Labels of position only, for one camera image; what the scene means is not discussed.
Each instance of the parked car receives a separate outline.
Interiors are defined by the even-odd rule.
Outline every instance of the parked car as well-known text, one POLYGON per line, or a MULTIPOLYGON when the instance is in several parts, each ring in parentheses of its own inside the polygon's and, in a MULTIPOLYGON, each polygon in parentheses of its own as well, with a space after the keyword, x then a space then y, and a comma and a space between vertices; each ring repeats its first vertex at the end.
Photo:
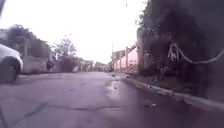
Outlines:
POLYGON ((23 69, 23 61, 16 50, 0 44, 0 82, 13 82, 23 69))

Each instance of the asphalt road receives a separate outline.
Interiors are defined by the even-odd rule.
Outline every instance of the asphalt road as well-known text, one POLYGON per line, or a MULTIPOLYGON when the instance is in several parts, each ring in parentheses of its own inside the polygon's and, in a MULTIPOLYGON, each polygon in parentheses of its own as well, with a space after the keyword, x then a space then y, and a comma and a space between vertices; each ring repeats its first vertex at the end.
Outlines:
POLYGON ((200 110, 101 72, 22 76, 0 86, 5 128, 223 128, 200 110))

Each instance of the pink building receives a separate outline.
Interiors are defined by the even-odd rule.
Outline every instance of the pink building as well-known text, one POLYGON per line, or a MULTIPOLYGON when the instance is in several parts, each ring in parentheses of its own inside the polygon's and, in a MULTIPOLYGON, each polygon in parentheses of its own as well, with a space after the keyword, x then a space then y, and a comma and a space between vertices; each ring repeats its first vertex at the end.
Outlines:
POLYGON ((137 72, 138 53, 136 46, 127 48, 127 55, 114 63, 115 71, 120 72, 137 72))

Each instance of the curb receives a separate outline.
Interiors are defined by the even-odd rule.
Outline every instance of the curb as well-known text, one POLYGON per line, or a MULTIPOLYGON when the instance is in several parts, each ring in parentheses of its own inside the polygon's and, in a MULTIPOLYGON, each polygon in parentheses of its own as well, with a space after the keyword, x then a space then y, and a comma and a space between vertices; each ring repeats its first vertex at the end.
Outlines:
POLYGON ((190 104, 192 106, 198 107, 206 111, 221 110, 224 112, 224 103, 221 103, 221 102, 212 101, 212 100, 208 100, 208 99, 204 99, 200 97, 195 97, 195 96, 191 96, 191 95, 183 94, 183 93, 175 93, 172 90, 163 89, 153 85, 145 84, 130 78, 123 78, 123 79, 134 83, 137 87, 140 86, 143 89, 146 89, 161 95, 170 96, 177 101, 184 101, 187 104, 190 104))

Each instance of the car wheel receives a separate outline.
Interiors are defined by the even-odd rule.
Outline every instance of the car wheel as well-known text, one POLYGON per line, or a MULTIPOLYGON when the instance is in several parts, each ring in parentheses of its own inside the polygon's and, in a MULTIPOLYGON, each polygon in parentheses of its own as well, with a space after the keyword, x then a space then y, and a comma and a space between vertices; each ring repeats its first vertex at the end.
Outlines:
POLYGON ((2 83, 14 82, 18 75, 15 66, 6 63, 1 65, 0 73, 2 83))

